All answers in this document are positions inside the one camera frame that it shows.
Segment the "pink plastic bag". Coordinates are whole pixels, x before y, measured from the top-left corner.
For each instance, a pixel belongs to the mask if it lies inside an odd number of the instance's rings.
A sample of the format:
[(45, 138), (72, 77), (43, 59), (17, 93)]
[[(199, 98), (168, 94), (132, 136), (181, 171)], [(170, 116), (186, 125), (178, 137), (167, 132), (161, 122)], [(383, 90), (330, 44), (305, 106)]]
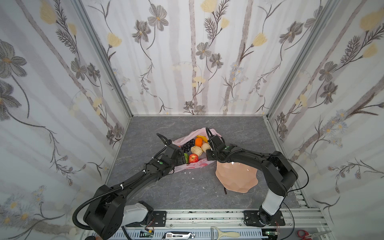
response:
[[(201, 129), (195, 130), (185, 137), (174, 140), (173, 144), (175, 144), (177, 146), (182, 146), (183, 144), (196, 138), (197, 136), (204, 136), (204, 137), (208, 138), (206, 128), (201, 128)], [(175, 173), (178, 173), (181, 171), (186, 171), (186, 170), (189, 171), (192, 169), (203, 168), (205, 166), (213, 164), (214, 162), (215, 161), (209, 161), (206, 157), (206, 154), (203, 154), (201, 157), (199, 157), (199, 161), (196, 163), (184, 164), (184, 165), (175, 167)]]

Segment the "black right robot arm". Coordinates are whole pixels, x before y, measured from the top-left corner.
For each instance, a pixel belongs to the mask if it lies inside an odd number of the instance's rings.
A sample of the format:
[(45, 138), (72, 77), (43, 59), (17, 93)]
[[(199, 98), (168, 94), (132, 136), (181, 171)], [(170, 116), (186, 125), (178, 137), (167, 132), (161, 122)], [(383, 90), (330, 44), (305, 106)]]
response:
[(282, 203), (299, 179), (293, 161), (278, 151), (267, 154), (227, 144), (209, 128), (206, 133), (210, 145), (207, 158), (217, 163), (216, 177), (227, 190), (247, 193), (259, 183), (259, 177), (264, 177), (267, 194), (254, 215), (245, 217), (246, 223), (255, 227), (274, 223)]

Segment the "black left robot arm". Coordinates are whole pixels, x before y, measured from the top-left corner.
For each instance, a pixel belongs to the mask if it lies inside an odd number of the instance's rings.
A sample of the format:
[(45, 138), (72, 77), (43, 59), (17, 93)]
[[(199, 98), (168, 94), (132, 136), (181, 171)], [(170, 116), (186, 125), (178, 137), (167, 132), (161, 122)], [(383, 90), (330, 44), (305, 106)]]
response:
[(82, 203), (73, 213), (74, 225), (94, 231), (103, 240), (112, 237), (122, 226), (127, 201), (139, 190), (169, 175), (176, 166), (186, 163), (184, 152), (161, 134), (164, 148), (144, 165), (143, 169), (127, 180), (112, 187), (102, 185), (94, 196)]

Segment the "yellow fake banana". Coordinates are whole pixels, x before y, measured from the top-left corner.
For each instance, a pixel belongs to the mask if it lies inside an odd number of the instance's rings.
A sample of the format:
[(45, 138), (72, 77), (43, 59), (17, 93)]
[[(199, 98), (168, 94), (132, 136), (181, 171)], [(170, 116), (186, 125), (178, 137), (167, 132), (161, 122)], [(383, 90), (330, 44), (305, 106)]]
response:
[(200, 135), (198, 135), (198, 136), (197, 136), (197, 139), (202, 139), (203, 142), (208, 143), (208, 139), (207, 139), (207, 137), (205, 137), (205, 136), (200, 136)]

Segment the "green fake fruit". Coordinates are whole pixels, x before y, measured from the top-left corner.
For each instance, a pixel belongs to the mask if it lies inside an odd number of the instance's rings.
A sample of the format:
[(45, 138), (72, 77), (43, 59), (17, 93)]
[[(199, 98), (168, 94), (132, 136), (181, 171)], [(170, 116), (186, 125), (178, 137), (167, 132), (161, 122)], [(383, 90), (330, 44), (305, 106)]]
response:
[(187, 153), (184, 153), (185, 158), (185, 164), (189, 164), (189, 155)]

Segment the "beige fake bun lower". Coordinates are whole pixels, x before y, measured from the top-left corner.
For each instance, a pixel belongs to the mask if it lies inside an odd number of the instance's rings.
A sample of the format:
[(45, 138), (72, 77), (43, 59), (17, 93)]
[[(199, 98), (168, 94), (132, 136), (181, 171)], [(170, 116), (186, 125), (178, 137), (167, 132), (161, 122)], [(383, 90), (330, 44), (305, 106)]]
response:
[(211, 150), (211, 146), (209, 143), (203, 143), (202, 146), (201, 146), (201, 149), (204, 153), (207, 152), (207, 150)]

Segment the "beige fake bun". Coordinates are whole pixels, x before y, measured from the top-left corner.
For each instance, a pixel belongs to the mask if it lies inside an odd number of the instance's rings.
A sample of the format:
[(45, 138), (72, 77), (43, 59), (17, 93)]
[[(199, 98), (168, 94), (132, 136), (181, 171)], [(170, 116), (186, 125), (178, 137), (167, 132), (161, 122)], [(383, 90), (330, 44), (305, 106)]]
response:
[(204, 151), (199, 146), (193, 146), (191, 148), (191, 153), (197, 155), (198, 157), (200, 157), (204, 153)]
[(201, 146), (201, 149), (204, 153), (207, 152), (207, 150), (211, 150), (211, 146), (209, 143), (203, 143), (202, 146)]

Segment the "orange fake tangerine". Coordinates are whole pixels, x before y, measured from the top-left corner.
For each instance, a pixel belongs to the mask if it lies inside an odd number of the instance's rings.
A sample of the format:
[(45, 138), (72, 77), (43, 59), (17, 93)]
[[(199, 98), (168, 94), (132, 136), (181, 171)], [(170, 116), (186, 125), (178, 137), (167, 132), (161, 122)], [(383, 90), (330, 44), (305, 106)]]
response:
[(195, 139), (195, 146), (202, 147), (203, 143), (204, 143), (204, 140), (202, 138)]

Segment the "red fake apple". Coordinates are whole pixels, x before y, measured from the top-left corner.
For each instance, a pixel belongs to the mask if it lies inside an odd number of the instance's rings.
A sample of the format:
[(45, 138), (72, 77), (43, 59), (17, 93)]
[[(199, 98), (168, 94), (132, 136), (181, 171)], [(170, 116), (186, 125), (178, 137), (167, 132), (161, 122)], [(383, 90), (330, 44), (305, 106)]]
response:
[(189, 164), (197, 163), (199, 161), (199, 156), (197, 154), (189, 155)]

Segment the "beige fake bun upper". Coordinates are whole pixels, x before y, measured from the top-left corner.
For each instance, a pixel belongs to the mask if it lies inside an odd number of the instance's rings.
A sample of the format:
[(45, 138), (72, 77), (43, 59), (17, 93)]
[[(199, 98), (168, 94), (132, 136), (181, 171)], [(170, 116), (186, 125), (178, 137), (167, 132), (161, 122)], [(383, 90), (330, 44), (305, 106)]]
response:
[(198, 157), (200, 157), (204, 153), (204, 151), (199, 146), (193, 146), (191, 148), (191, 153), (197, 155)]

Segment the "black grape bunch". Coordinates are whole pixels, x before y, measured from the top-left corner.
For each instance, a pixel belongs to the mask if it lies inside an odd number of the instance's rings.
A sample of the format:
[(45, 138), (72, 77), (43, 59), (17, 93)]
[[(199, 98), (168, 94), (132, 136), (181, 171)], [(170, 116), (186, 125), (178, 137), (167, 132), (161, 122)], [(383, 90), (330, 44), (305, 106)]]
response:
[(195, 139), (188, 141), (187, 143), (181, 146), (181, 149), (184, 153), (189, 153), (191, 148), (195, 146)]

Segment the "peach plastic bowl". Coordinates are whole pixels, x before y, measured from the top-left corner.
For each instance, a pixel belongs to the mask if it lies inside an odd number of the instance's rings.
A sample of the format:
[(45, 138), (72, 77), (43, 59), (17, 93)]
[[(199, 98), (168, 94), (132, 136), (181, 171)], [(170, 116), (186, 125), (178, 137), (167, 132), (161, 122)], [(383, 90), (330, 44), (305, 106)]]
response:
[(259, 180), (258, 170), (241, 163), (217, 162), (216, 176), (222, 185), (232, 192), (247, 193)]

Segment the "white utility knife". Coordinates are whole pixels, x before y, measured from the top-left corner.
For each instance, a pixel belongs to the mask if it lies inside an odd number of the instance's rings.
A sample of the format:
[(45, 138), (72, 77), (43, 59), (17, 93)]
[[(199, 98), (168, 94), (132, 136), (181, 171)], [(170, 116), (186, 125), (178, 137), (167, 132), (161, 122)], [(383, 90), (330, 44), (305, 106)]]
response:
[(195, 234), (191, 232), (172, 231), (163, 235), (162, 240), (191, 240), (195, 238)]

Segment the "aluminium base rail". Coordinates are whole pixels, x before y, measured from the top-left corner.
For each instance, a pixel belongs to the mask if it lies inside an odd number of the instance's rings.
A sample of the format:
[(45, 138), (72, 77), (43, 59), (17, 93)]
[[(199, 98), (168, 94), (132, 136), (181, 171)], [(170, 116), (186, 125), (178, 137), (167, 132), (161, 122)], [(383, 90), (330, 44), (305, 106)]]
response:
[[(155, 219), (146, 227), (126, 226), (111, 237), (113, 240), (161, 240), (167, 232), (191, 232), (196, 236), (192, 240), (211, 240), (211, 227), (223, 232), (240, 233), (239, 238), (222, 237), (220, 240), (297, 240), (298, 230), (309, 233), (329, 231), (330, 228), (316, 208), (283, 207), (274, 223), (265, 227), (255, 227), (246, 223), (246, 216), (254, 215), (255, 210), (161, 210), (155, 213)], [(329, 234), (318, 237), (329, 240)]]

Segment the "cream handled peeler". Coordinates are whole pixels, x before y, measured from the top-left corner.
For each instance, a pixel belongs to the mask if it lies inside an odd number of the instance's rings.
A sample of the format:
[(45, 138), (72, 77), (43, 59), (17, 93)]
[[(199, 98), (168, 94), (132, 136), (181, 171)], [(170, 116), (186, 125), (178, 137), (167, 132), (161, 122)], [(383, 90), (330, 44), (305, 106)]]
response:
[(211, 240), (220, 240), (222, 237), (239, 238), (240, 233), (237, 232), (223, 232), (217, 227), (211, 227)]

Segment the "red handled scissors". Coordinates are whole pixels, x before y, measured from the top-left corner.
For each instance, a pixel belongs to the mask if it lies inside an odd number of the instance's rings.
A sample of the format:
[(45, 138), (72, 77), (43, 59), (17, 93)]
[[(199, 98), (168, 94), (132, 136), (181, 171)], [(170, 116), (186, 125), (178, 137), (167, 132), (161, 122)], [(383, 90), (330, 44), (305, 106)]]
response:
[(305, 230), (298, 230), (297, 235), (301, 240), (313, 240), (317, 237), (325, 236), (326, 234), (329, 234), (331, 231), (323, 231), (323, 232), (317, 232), (317, 233), (309, 233)]

